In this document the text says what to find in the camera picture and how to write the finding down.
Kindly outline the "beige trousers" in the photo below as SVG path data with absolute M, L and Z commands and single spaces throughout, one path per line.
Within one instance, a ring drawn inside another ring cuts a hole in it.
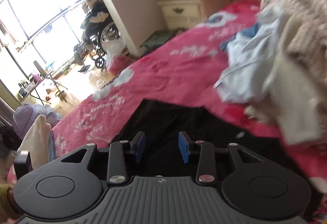
M 323 144 L 326 143 L 326 91 L 286 53 L 300 25 L 295 16 L 287 21 L 278 42 L 268 95 L 246 107 L 244 113 L 259 122 L 277 124 L 287 145 Z

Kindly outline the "blue garment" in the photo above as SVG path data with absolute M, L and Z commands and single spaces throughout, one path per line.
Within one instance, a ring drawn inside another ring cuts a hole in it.
M 236 46 L 238 43 L 242 43 L 242 42 L 247 43 L 250 39 L 255 37 L 255 35 L 258 33 L 260 28 L 261 25 L 259 24 L 259 22 L 256 22 L 251 27 L 238 31 L 230 39 L 220 44 L 219 46 L 220 50 L 227 51 L 228 48 L 232 48 Z

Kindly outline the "cream nightstand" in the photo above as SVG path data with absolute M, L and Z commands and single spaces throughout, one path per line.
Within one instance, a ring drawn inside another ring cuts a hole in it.
M 190 29 L 205 22 L 231 0 L 163 0 L 160 7 L 169 30 Z

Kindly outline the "houndstooth knit garment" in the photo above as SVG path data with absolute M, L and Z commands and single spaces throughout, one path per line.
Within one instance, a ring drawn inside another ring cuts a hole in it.
M 326 86 L 326 0 L 261 0 L 261 9 L 280 6 L 299 20 L 286 53 L 318 84 Z

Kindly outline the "white grey shirt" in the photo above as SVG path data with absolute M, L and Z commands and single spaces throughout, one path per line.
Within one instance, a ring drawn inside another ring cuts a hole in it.
M 279 6 L 266 7 L 257 15 L 261 28 L 255 37 L 227 49 L 228 67 L 214 85 L 223 102 L 258 102 L 267 95 L 278 41 L 289 18 Z

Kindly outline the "green fuzzy jacket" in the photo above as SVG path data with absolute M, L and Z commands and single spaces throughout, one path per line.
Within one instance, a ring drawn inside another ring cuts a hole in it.
M 13 198 L 13 187 L 1 184 L 1 223 L 8 219 L 17 220 L 18 218 L 20 218 L 20 214 Z

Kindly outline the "wheelchair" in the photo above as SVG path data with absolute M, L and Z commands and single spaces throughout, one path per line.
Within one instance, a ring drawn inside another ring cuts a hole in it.
M 80 28 L 83 30 L 82 42 L 74 47 L 74 61 L 77 65 L 82 66 L 80 72 L 86 72 L 90 67 L 84 64 L 86 54 L 90 55 L 96 68 L 103 68 L 106 55 L 103 44 L 121 38 L 119 30 L 103 2 L 96 2 L 89 9 Z

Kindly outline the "green folding stool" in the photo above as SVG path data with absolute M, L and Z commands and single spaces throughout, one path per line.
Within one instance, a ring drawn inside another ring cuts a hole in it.
M 156 50 L 173 39 L 180 32 L 184 32 L 184 30 L 156 30 L 141 46 L 146 48 L 147 51 Z

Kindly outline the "black smile t-shirt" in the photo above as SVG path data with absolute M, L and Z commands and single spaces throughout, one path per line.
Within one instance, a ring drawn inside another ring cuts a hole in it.
M 185 164 L 178 147 L 179 132 L 191 140 L 204 140 L 214 147 L 226 148 L 229 143 L 240 145 L 282 167 L 306 177 L 305 172 L 282 145 L 280 131 L 270 125 L 260 125 L 259 133 L 219 119 L 205 107 L 185 107 L 155 100 L 142 100 L 128 106 L 115 102 L 111 117 L 106 118 L 113 141 L 132 140 L 144 132 L 146 145 L 141 161 L 128 168 L 138 176 L 191 176 L 196 174 L 198 155 Z

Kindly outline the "folding table by window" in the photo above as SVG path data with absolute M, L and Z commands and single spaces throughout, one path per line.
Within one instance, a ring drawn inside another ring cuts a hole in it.
M 25 102 L 27 99 L 34 99 L 35 101 L 40 101 L 41 105 L 51 105 L 51 102 L 46 100 L 46 98 L 42 98 L 38 92 L 38 87 L 41 86 L 45 81 L 50 81 L 54 86 L 59 95 L 61 95 L 61 88 L 68 89 L 63 86 L 58 80 L 53 76 L 55 70 L 53 69 L 54 62 L 49 63 L 45 66 L 45 68 L 41 67 L 41 65 L 37 62 L 33 62 L 35 68 L 37 69 L 37 73 L 31 74 L 31 78 L 27 84 L 20 84 L 20 90 L 18 92 L 18 101 L 20 103 Z

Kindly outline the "pink floral bed blanket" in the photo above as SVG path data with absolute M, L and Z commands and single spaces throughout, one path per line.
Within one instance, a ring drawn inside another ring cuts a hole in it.
M 227 56 L 212 32 L 254 20 L 240 1 L 219 13 L 222 27 L 203 25 L 182 33 L 124 69 L 114 82 L 83 101 L 54 128 L 57 158 L 21 177 L 13 196 L 19 223 L 326 223 L 326 198 L 309 181 L 310 160 L 296 163 L 306 177 L 239 143 L 215 147 L 216 184 L 191 176 L 138 176 L 108 185 L 106 118 L 115 102 L 155 100 L 205 107 L 227 123 L 259 133 L 240 105 L 224 103 L 214 88 Z

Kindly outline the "pink bag on floor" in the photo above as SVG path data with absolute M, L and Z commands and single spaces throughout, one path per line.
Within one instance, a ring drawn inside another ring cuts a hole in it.
M 118 75 L 121 71 L 133 63 L 133 60 L 125 55 L 115 55 L 106 61 L 106 70 L 112 75 Z

